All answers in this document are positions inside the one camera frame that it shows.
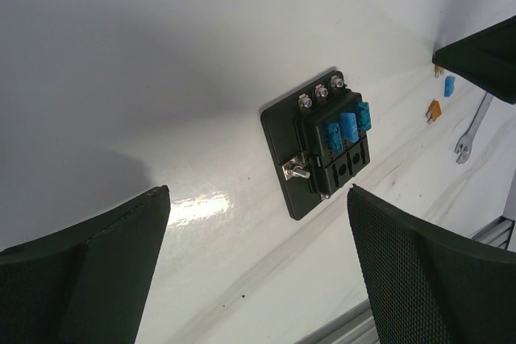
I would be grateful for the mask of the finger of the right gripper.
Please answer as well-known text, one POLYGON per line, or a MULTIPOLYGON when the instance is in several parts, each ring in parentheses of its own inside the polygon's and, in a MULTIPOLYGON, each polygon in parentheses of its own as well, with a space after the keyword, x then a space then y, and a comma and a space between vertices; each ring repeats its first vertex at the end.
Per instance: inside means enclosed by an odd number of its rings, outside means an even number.
POLYGON ((515 17, 511 17, 440 48, 432 63, 513 105, 515 57, 515 17))

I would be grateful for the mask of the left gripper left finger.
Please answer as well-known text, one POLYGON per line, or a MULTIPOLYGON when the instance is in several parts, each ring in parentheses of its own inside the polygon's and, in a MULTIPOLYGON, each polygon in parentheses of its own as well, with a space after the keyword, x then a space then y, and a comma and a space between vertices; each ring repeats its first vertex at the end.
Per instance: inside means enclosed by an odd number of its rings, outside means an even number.
POLYGON ((3 343, 133 343, 170 213, 158 186, 1 253, 3 343))

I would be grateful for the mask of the orange fuse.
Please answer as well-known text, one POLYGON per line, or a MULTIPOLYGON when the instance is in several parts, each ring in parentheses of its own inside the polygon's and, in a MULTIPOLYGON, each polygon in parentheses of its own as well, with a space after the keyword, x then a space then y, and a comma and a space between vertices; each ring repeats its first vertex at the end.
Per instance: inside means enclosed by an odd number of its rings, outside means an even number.
POLYGON ((440 104, 437 100, 433 100, 427 108, 425 118, 428 124, 432 124, 442 115, 440 104))
POLYGON ((435 72, 435 78, 439 78, 441 75, 443 75, 444 70, 438 65, 434 66, 434 72, 435 72))

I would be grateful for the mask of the blue fuse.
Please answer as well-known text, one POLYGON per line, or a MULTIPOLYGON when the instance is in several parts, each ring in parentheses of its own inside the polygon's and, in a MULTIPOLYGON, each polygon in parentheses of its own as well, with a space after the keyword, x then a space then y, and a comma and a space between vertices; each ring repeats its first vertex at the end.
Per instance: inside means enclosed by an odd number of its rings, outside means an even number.
POLYGON ((359 131, 356 121, 356 114, 352 112, 343 112, 339 114, 339 124, 343 138, 350 142, 359 141, 359 131))
POLYGON ((367 102, 356 103, 356 121, 362 131, 369 131, 372 128, 370 109, 367 102))
POLYGON ((330 122, 324 126, 327 148, 334 153, 343 152, 343 140, 337 122, 330 122))
POLYGON ((454 76, 446 76, 443 87, 443 96, 445 98, 451 97, 455 92, 455 81, 456 78, 454 76))

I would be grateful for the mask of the black fuse box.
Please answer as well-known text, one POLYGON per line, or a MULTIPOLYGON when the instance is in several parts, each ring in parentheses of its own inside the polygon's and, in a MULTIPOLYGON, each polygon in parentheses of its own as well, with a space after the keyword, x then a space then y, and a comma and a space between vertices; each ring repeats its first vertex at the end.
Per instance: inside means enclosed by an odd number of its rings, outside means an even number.
POLYGON ((264 136, 292 219, 303 219, 369 164, 371 129, 358 127, 356 143, 346 141, 341 133, 342 153, 330 151, 325 139, 324 126, 339 124, 340 113, 356 113, 357 102, 365 100, 347 87, 342 72, 332 69, 261 112, 264 136))

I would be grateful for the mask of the blue fuse on table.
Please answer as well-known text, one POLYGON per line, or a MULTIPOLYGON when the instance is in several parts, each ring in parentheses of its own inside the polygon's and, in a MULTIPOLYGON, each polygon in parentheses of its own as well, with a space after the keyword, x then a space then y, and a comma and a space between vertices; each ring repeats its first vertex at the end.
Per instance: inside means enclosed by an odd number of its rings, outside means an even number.
POLYGON ((455 92, 455 81, 456 78, 454 76, 446 76, 443 87, 443 96, 445 98, 451 97, 455 92))

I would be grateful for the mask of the silver wrench right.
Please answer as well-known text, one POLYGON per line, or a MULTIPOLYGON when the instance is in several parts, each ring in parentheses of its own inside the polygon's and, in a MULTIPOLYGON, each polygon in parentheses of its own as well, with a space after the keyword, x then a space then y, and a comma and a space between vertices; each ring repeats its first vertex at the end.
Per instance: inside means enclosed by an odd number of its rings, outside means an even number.
POLYGON ((472 122, 468 129, 460 136, 456 147, 455 153, 458 155, 456 162, 458 164, 464 164, 468 161, 469 156, 472 153, 472 144, 475 139, 476 133, 489 109, 489 106, 493 100, 493 95, 486 93, 472 119, 472 122))

